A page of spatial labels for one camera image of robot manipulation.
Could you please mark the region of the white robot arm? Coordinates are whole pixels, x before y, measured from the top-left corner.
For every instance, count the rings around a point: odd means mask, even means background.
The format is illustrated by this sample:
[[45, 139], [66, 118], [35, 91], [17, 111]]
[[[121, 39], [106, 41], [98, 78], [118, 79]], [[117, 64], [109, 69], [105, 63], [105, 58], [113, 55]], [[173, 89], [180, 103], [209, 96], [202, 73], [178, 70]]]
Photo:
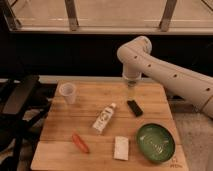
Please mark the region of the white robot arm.
[[145, 74], [213, 119], [213, 77], [157, 59], [150, 55], [151, 50], [151, 41], [145, 36], [118, 48], [127, 85], [135, 86]]

